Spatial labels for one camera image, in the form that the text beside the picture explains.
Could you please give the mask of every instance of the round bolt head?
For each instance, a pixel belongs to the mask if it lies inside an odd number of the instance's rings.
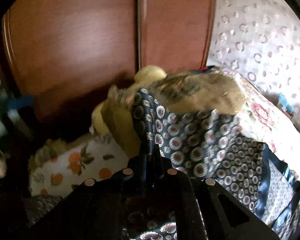
[[[213,186],[216,183],[216,181],[214,179],[206,179],[206,184],[208,184],[209,186]]]
[[[123,170],[124,175],[131,175],[132,173],[133,173],[133,170],[129,169],[129,168]]]
[[[93,186],[95,184],[94,179],[86,179],[84,184],[88,187]]]
[[[168,172],[169,175],[176,175],[177,174],[176,169],[168,169],[167,172]]]

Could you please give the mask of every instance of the wooden panel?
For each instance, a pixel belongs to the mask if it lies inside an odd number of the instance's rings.
[[[141,66],[175,72],[206,64],[215,0],[141,2]]]
[[[40,121],[92,111],[111,84],[131,83],[136,3],[17,0],[11,6],[2,20],[6,56],[21,93],[35,96]]]

